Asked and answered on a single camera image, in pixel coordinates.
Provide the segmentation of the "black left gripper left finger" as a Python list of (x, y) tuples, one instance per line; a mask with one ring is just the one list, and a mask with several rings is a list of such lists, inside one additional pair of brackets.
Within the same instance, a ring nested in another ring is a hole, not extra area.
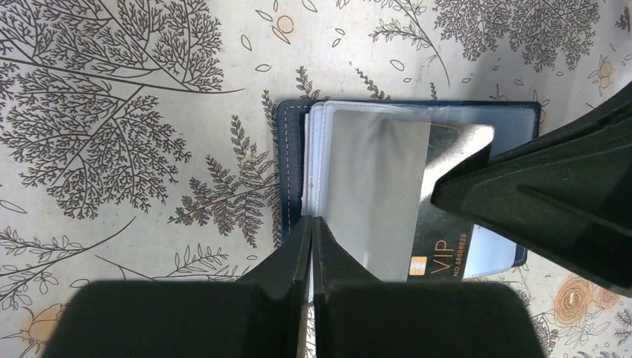
[(313, 219), (233, 282), (102, 280), (69, 302), (45, 357), (302, 357)]

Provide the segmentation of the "blue leather card holder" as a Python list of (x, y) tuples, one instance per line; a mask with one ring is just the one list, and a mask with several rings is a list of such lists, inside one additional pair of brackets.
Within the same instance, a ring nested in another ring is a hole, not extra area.
[[(533, 140), (534, 102), (285, 100), (276, 112), (282, 237), (320, 216), (353, 259), (406, 282), (433, 124), (490, 125), (491, 154)], [(520, 267), (527, 249), (473, 223), (463, 279)]]

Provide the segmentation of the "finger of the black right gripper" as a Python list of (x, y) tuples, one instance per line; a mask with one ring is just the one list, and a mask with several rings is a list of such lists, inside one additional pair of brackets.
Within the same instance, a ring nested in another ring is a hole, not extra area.
[(631, 87), (581, 118), (435, 184), (437, 208), (631, 296)]

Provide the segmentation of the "dark credit card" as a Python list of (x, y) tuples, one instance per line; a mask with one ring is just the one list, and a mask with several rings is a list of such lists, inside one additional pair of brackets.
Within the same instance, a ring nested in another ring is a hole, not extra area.
[(473, 223), (431, 203), (435, 184), (483, 154), (489, 157), (494, 129), (490, 125), (433, 124), (414, 233), (409, 283), (460, 282), (464, 276)]

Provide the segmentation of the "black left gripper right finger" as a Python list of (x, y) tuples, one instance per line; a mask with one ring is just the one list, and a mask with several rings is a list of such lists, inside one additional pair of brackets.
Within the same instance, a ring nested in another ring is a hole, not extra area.
[(319, 357), (541, 357), (528, 312), (500, 283), (388, 283), (312, 221)]

